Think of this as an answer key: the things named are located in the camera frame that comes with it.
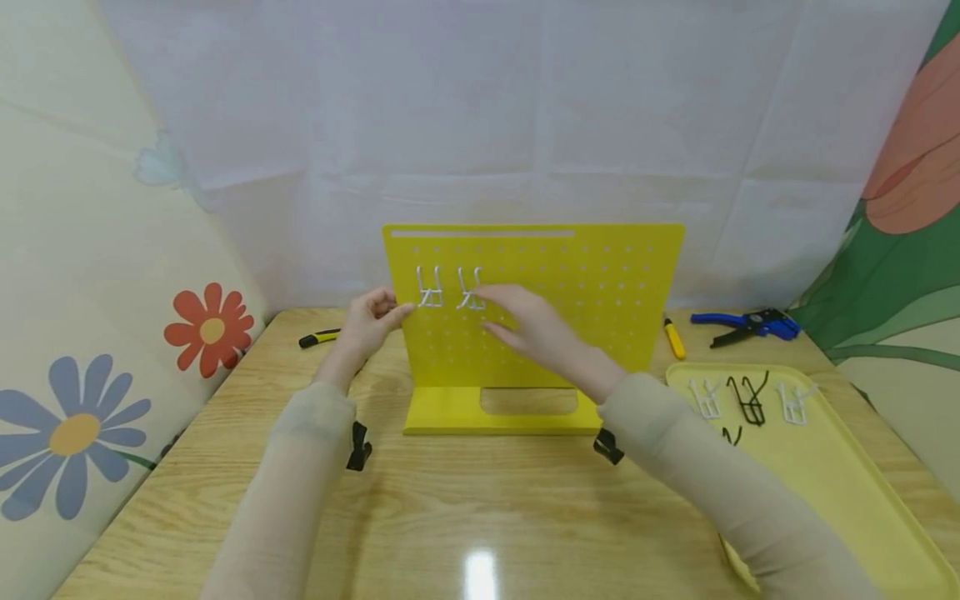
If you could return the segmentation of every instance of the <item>beige sleeve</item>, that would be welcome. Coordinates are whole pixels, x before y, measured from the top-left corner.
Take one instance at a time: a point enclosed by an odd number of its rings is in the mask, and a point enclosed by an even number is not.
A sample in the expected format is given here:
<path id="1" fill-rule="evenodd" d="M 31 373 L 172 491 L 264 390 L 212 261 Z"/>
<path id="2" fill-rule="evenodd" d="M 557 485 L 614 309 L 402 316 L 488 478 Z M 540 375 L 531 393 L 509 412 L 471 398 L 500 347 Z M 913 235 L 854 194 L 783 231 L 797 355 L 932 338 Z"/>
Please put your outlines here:
<path id="1" fill-rule="evenodd" d="M 202 600 L 300 600 L 321 508 L 347 467 L 356 405 L 325 383 L 277 419 L 207 575 Z"/>
<path id="2" fill-rule="evenodd" d="M 765 598 L 879 597 L 803 500 L 654 377 L 630 375 L 598 412 L 620 450 L 707 516 Z"/>

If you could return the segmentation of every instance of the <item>left hand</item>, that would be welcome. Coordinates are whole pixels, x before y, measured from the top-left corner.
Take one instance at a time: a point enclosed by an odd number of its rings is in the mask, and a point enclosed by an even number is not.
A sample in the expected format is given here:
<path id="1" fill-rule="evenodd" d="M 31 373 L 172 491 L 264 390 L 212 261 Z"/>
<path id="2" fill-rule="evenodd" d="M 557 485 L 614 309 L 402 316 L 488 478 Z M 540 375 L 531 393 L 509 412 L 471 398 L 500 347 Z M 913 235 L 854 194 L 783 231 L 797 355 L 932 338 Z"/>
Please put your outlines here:
<path id="1" fill-rule="evenodd" d="M 387 335 L 400 327 L 414 310 L 412 303 L 397 304 L 394 290 L 377 288 L 350 302 L 347 318 L 315 381 L 326 381 L 347 390 L 350 380 L 377 352 Z"/>

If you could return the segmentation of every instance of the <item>black and yellow marker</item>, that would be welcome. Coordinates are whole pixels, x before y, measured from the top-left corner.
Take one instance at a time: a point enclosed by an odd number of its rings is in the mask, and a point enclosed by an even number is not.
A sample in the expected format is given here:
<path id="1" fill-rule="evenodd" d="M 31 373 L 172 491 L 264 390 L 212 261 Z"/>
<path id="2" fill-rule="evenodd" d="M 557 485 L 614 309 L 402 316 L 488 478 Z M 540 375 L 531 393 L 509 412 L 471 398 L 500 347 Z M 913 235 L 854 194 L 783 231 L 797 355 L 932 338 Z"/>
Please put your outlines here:
<path id="1" fill-rule="evenodd" d="M 336 329 L 324 329 L 323 331 L 311 333 L 310 335 L 304 335 L 300 338 L 299 344 L 301 348 L 311 348 L 323 342 L 336 340 L 338 335 L 340 335 L 339 327 Z"/>

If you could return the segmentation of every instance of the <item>hand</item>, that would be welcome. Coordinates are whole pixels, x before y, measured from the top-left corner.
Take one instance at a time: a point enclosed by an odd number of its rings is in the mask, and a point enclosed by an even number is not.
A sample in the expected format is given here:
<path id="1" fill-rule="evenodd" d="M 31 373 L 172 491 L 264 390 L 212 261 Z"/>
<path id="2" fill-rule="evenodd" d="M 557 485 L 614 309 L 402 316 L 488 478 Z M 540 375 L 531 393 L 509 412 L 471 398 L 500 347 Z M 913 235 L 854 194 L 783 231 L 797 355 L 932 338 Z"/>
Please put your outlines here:
<path id="1" fill-rule="evenodd" d="M 519 285 L 484 285 L 475 294 L 499 305 L 516 321 L 516 330 L 486 321 L 490 334 L 548 371 L 563 377 L 597 404 L 603 403 L 627 373 L 600 348 L 585 343 L 540 296 Z"/>
<path id="2" fill-rule="evenodd" d="M 413 310 L 411 303 L 397 304 L 396 294 L 386 287 L 354 298 L 340 334 L 317 368 L 314 381 L 332 383 L 346 393 L 353 376 Z"/>

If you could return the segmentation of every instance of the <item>white backdrop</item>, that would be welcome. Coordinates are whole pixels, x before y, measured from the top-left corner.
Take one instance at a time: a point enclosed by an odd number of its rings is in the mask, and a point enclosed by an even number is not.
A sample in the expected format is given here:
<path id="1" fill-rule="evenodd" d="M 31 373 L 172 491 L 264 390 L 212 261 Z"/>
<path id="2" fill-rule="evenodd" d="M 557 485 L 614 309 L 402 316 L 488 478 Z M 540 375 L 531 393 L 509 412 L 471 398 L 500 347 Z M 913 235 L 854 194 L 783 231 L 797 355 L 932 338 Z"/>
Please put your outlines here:
<path id="1" fill-rule="evenodd" d="M 686 224 L 674 304 L 832 258 L 948 0 L 101 0 L 274 309 L 389 222 Z"/>

